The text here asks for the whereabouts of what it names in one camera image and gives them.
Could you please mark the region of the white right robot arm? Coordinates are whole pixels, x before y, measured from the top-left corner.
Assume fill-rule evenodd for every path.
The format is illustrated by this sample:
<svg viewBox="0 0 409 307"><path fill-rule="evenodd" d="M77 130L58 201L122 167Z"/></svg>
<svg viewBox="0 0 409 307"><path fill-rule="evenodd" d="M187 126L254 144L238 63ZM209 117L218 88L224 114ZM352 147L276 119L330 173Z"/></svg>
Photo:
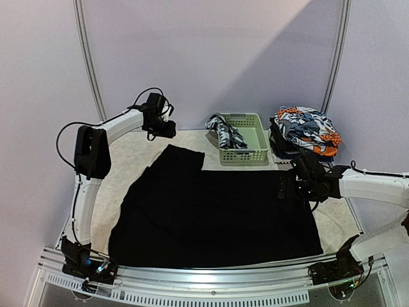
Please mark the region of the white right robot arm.
<svg viewBox="0 0 409 307"><path fill-rule="evenodd" d="M323 202L329 198L362 198L408 209L407 173L373 173L350 166L311 170L295 162L292 166L291 174L279 179L280 199ZM355 262L403 244L408 244L408 213L348 241L338 252L342 256L331 263L330 273L343 279L354 270Z"/></svg>

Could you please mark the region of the black t-shirt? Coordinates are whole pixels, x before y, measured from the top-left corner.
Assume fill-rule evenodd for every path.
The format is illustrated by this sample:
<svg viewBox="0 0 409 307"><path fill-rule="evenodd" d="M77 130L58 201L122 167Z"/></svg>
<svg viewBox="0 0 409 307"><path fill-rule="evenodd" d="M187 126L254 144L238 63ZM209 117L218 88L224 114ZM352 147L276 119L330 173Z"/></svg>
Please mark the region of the black t-shirt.
<svg viewBox="0 0 409 307"><path fill-rule="evenodd" d="M119 265L212 268L322 254L312 212L279 198L293 171L211 171L169 145L129 187L109 237Z"/></svg>

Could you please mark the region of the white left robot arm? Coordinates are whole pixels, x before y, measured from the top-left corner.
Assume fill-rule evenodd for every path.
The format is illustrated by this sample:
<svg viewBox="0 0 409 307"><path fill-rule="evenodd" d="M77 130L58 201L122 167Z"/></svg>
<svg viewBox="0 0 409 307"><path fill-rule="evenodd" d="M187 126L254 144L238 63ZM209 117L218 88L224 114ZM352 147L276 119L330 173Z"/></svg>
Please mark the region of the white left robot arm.
<svg viewBox="0 0 409 307"><path fill-rule="evenodd" d="M154 111L149 107L129 107L99 124L73 122L78 125L73 163L75 189L70 217L61 232L58 247L64 248L66 241L76 246L91 247L91 219L95 199L102 180L111 170L109 145L128 132L147 128L154 137L176 134L176 124L169 119L174 107L160 107Z"/></svg>

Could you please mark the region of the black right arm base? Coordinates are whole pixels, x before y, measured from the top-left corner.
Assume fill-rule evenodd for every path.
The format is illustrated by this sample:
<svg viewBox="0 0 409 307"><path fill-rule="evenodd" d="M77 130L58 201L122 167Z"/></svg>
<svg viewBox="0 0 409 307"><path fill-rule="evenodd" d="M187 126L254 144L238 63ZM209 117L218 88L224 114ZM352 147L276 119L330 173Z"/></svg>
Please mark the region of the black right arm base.
<svg viewBox="0 0 409 307"><path fill-rule="evenodd" d="M356 260L351 254L351 246L359 235L349 238L337 251L336 259L330 262L317 262L308 268L308 275L312 278L313 285L329 283L341 279L359 275L358 281L354 281L348 286L348 290L355 290L366 282L371 274L374 264L374 257L368 258L369 270L364 277L364 267L361 260Z"/></svg>

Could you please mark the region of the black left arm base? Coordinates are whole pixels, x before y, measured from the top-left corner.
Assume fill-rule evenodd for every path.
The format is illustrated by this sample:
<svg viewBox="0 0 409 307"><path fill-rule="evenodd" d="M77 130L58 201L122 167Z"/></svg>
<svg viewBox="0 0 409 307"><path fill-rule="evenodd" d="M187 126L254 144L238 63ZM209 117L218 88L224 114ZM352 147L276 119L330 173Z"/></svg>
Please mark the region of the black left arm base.
<svg viewBox="0 0 409 307"><path fill-rule="evenodd" d="M91 249L91 244L71 242L67 236L61 240L65 257L62 272L86 281L113 285L118 273L114 258Z"/></svg>

